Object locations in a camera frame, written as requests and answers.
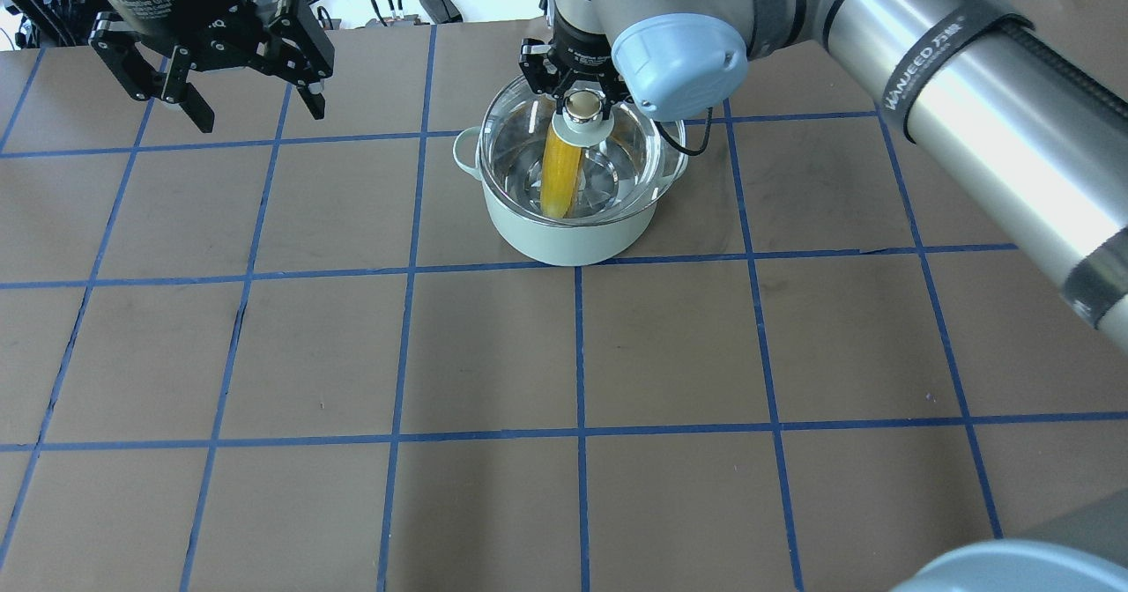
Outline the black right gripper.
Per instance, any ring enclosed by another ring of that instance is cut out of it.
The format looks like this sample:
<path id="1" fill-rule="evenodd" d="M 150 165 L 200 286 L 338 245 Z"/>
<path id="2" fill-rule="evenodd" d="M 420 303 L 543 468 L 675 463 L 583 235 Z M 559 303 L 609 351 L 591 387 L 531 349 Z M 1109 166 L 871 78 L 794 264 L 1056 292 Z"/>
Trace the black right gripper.
<path id="1" fill-rule="evenodd" d="M 535 94 L 553 98 L 555 125 L 567 113 L 565 94 L 582 82 L 597 83 L 600 120 L 613 118 L 617 103 L 631 101 L 600 19 L 532 19 L 525 26 L 518 67 Z"/>

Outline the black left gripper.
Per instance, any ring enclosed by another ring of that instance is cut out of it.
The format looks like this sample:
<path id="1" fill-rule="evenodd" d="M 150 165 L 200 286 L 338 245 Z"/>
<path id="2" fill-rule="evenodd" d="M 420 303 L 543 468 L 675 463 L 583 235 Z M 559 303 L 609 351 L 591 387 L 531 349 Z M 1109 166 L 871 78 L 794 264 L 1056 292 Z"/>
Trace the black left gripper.
<path id="1" fill-rule="evenodd" d="M 130 97 L 173 103 L 210 134 L 215 114 L 190 72 L 252 69 L 293 83 L 311 118 L 325 118 L 335 51 L 311 0 L 106 1 L 89 43 Z"/>

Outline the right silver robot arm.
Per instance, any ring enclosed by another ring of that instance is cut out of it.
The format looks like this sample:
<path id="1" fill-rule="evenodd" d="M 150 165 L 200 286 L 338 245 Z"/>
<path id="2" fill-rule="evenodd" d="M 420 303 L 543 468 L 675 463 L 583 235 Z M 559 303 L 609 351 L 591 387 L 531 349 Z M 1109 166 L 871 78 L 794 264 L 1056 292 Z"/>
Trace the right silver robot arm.
<path id="1" fill-rule="evenodd" d="M 1072 311 L 1125 347 L 1125 101 L 1006 0 L 546 0 L 536 92 L 581 79 L 656 122 L 728 99 L 816 41 L 982 206 Z"/>

